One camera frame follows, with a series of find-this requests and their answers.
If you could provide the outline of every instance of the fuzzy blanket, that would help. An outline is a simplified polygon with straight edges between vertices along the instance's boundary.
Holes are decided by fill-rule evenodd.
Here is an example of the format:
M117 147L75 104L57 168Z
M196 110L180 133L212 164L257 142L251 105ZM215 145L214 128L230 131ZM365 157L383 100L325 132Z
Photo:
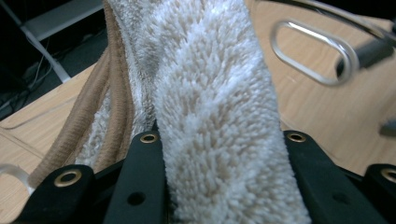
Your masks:
M130 141L158 121L175 222L309 223L244 1L108 3L134 111L122 134ZM107 158L115 94L102 94L74 163Z

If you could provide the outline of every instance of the light wood tabletop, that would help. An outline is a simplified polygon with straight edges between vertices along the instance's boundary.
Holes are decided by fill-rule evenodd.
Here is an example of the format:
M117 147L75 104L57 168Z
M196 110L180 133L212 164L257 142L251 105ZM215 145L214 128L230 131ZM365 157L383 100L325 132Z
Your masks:
M370 36L313 12L275 3L246 2L273 75L283 129L311 135L337 165L359 175L373 163L396 165L396 138L378 134L380 124L396 119L395 60L363 70L341 87L319 85L275 56L269 34L276 21L294 18L338 35L353 47ZM389 29L387 21L366 19ZM279 46L314 70L335 74L339 57L335 50L288 29L279 33ZM0 122L0 164L15 164L28 173L35 169L62 129L92 68ZM0 186L0 223L4 223L19 213L28 193L8 175L0 175Z

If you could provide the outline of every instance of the dark floor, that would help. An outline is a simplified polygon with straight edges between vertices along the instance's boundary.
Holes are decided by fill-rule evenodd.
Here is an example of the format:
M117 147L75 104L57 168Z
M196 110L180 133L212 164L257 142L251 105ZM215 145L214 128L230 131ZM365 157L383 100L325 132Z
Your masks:
M55 56L70 77L96 63L107 46L106 28L95 35L85 35L83 40ZM45 58L28 68L23 75L28 90L0 94L0 120L32 103L62 84Z

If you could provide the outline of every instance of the beige fabric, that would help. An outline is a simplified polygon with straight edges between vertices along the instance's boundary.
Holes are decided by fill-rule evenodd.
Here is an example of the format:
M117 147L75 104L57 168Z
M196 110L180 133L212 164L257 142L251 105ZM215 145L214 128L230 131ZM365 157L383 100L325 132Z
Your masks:
M104 2L104 7L108 47L79 94L59 136L43 161L29 176L32 187L38 186L52 171L75 162L91 131L94 113L102 105L108 90L112 111L105 142L94 165L94 171L100 171L123 159L126 154L130 143L134 104L120 28L107 1Z

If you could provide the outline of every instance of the brown fabric trim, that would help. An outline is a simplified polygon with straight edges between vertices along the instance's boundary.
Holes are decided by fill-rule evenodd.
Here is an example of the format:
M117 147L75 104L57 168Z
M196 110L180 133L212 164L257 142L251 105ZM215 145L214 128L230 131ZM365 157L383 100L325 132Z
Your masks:
M105 2L108 45L110 50L110 94L111 111L105 141L93 167L101 171L126 154L131 141L134 104L128 77L128 64L122 43L120 27L112 8Z
M29 184L37 187L52 171L65 165L74 151L81 151L81 142L86 140L86 132L91 128L94 113L98 110L106 94L105 85L108 81L108 50L104 52L88 77L87 82L78 95L66 123L60 134L49 149L43 161L38 164L29 176Z

